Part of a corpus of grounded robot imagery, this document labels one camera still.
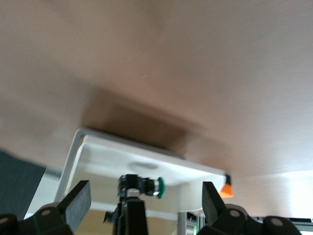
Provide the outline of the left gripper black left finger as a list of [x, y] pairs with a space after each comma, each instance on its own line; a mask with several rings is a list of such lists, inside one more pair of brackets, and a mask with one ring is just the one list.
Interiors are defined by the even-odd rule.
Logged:
[[73, 235], [91, 206], [90, 181], [80, 181], [58, 203], [42, 206], [32, 216], [18, 220], [14, 214], [0, 216], [2, 235]]

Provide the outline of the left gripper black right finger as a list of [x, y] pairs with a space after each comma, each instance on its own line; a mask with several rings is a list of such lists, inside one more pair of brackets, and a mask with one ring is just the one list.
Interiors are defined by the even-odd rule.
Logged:
[[299, 235], [301, 232], [287, 218], [267, 216], [260, 223], [240, 207], [226, 205], [212, 182], [203, 182], [202, 208], [207, 225], [199, 235]]

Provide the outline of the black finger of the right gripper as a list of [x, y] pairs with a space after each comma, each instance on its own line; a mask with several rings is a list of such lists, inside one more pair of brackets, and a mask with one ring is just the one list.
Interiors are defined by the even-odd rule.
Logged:
[[145, 203], [138, 197], [121, 198], [115, 210], [114, 235], [148, 235]]

